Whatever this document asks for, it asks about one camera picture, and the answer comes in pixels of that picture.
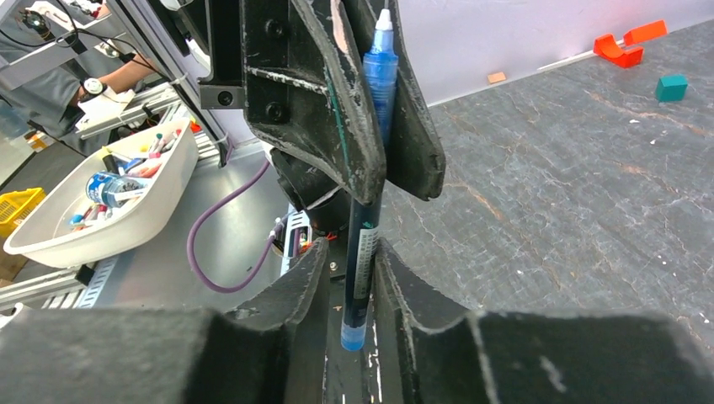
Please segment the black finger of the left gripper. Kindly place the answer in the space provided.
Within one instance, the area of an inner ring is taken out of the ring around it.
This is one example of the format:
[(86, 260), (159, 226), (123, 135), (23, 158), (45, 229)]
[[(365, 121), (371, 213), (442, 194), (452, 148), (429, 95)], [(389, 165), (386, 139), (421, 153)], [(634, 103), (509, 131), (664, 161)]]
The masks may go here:
[(251, 131), (372, 204), (386, 155), (343, 2), (243, 1), (241, 11)]
[[(397, 63), (396, 100), (390, 140), (378, 131), (375, 91), (369, 89), (363, 55), (376, 38), (378, 11), (392, 15)], [(374, 201), (390, 182), (428, 201), (440, 196), (446, 159), (424, 97), (414, 76), (404, 44), (396, 1), (345, 1), (343, 27), (347, 48), (343, 53), (344, 89), (349, 109), (344, 115), (345, 135), (354, 141), (346, 162), (349, 175), (344, 189), (358, 201)]]

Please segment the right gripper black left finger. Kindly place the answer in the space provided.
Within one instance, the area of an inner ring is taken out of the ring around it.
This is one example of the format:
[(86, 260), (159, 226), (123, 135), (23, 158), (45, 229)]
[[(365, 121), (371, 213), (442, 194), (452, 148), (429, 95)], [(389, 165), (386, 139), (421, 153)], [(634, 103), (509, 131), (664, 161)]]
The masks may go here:
[(4, 403), (319, 403), (328, 242), (260, 294), (214, 310), (20, 312), (1, 331)]

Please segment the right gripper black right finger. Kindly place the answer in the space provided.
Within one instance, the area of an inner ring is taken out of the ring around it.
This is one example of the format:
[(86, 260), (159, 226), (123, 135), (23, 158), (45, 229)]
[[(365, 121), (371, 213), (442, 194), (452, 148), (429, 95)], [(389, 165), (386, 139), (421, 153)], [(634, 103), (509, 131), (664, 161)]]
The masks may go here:
[(380, 240), (374, 302), (387, 403), (710, 403), (713, 363), (651, 311), (469, 310)]

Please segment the dark blue pen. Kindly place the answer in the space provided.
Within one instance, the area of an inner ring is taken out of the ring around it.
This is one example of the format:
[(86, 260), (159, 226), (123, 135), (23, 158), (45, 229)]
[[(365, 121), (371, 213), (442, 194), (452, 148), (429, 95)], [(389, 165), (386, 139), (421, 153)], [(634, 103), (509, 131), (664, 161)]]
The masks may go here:
[[(363, 57), (363, 68), (376, 110), (381, 142), (388, 146), (397, 89), (399, 57), (394, 46), (392, 12), (384, 7), (376, 21), (371, 48)], [(365, 344), (373, 257), (376, 252), (381, 215), (381, 198), (373, 205), (352, 202), (349, 223), (344, 312), (340, 331), (344, 349), (359, 351)]]

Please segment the person forearm with watch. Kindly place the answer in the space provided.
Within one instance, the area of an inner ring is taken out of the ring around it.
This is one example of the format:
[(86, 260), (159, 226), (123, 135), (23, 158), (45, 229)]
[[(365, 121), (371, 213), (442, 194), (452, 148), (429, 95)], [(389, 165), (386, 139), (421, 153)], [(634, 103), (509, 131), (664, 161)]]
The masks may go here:
[(154, 64), (141, 54), (135, 55), (124, 66), (102, 77), (90, 77), (82, 82), (70, 105), (78, 106), (88, 95), (98, 95), (104, 86), (116, 93), (134, 88), (137, 83), (154, 73)]

